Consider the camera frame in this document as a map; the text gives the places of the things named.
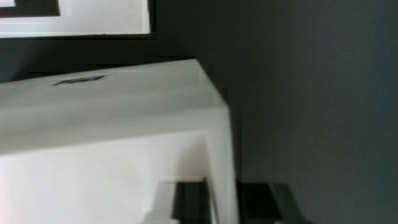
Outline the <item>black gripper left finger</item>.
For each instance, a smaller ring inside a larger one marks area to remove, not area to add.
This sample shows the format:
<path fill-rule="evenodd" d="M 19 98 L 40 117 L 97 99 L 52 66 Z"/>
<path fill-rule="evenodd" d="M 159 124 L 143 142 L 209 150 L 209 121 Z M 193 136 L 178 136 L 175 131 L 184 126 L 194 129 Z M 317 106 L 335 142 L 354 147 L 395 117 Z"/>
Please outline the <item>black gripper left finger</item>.
<path fill-rule="evenodd" d="M 141 224 L 218 224 L 207 180 L 159 184 L 154 209 Z"/>

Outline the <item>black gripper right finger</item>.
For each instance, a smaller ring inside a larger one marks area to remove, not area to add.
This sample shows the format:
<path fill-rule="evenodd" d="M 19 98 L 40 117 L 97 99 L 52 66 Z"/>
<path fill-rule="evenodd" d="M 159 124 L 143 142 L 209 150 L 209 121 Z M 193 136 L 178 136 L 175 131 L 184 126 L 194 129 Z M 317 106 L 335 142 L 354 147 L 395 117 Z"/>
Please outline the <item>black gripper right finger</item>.
<path fill-rule="evenodd" d="M 241 224 L 310 224 L 287 183 L 239 182 Z"/>

